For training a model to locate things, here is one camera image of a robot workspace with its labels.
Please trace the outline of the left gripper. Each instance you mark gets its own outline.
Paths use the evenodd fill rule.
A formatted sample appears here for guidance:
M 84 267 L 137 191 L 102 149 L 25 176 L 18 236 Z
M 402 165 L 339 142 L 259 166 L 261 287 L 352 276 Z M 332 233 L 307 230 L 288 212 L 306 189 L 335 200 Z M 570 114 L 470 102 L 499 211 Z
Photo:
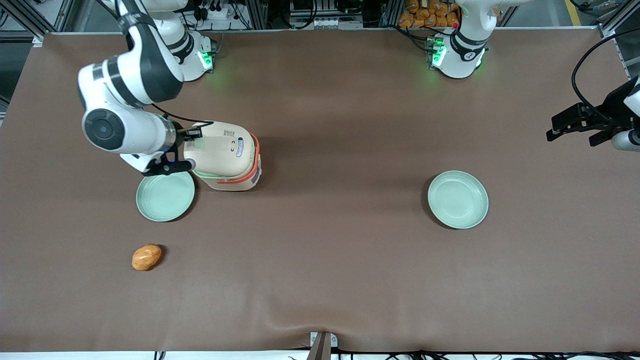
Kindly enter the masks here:
M 605 123 L 624 130 L 639 130 L 639 77 L 613 89 L 599 105 Z M 563 135 L 575 132 L 601 130 L 601 121 L 586 120 L 585 104 L 578 102 L 551 117 L 551 129 L 546 141 L 552 142 Z

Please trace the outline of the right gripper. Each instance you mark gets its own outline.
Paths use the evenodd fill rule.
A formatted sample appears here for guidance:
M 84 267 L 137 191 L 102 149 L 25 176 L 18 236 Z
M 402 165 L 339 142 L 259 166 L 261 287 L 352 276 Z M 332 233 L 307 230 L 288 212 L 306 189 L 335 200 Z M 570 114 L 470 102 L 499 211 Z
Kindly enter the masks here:
M 190 126 L 176 130 L 175 142 L 192 142 L 202 137 L 201 126 Z M 121 153 L 119 157 L 141 174 L 169 174 L 169 165 L 162 160 L 165 152 Z

